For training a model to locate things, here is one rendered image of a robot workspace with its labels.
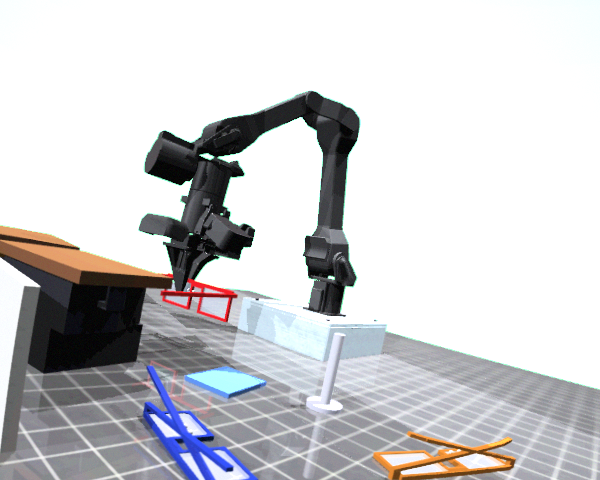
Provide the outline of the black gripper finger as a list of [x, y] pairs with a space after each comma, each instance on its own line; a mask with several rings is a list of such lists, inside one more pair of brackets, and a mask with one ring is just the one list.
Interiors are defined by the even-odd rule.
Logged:
[[194, 260], [200, 256], [203, 251], [168, 242], [163, 242], [163, 245], [166, 246], [168, 252], [176, 292], [183, 292]]
[[200, 256], [198, 256], [194, 260], [194, 263], [193, 263], [193, 266], [192, 266], [192, 269], [191, 269], [191, 272], [190, 272], [188, 278], [195, 280], [196, 276], [198, 276], [198, 274], [201, 272], [201, 270], [204, 268], [204, 266], [215, 259], [218, 260], [218, 259], [220, 259], [220, 257], [203, 252]]

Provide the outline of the light blue flat square plate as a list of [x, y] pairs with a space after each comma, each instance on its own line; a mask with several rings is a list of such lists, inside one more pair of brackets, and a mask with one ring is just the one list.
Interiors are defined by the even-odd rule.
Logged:
[[184, 379], [227, 398], [255, 390], [267, 383], [229, 367], [185, 375]]

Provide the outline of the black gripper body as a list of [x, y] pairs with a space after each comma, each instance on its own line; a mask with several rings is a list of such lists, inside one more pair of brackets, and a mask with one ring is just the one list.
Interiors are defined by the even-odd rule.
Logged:
[[[138, 230], [150, 235], [161, 235], [171, 238], [172, 244], [190, 247], [204, 253], [239, 260], [240, 255], [233, 252], [225, 252], [216, 246], [206, 234], [204, 236], [194, 233], [195, 226], [210, 204], [217, 205], [216, 213], [224, 213], [225, 199], [199, 190], [189, 190], [188, 196], [181, 196], [180, 202], [185, 204], [181, 221], [171, 216], [160, 216], [147, 213], [141, 219]], [[190, 234], [191, 233], [191, 234]]]

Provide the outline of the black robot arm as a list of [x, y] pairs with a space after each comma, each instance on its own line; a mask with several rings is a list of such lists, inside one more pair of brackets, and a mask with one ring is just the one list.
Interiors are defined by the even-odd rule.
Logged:
[[[225, 199], [231, 178], [244, 177], [245, 172], [238, 160], [229, 163], [218, 157], [240, 153], [268, 131], [299, 117], [317, 131], [323, 152], [317, 228], [312, 236], [306, 235], [303, 253], [308, 278], [315, 280], [309, 306], [303, 310], [347, 317], [341, 313], [345, 289], [353, 288], [358, 279], [343, 231], [348, 155], [361, 125], [354, 109], [307, 91], [253, 114], [210, 123], [191, 143], [164, 130], [147, 154], [144, 172], [177, 185], [192, 180], [190, 190]], [[205, 154], [213, 158], [199, 156]], [[221, 215], [217, 207], [206, 208], [194, 233], [206, 234], [219, 249], [239, 255], [252, 246], [255, 229], [231, 222], [230, 211], [225, 209]]]

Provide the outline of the grey flat panel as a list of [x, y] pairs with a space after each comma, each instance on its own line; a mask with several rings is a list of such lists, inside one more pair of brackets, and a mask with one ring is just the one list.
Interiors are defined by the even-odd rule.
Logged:
[[17, 447], [40, 288], [0, 258], [0, 453]]

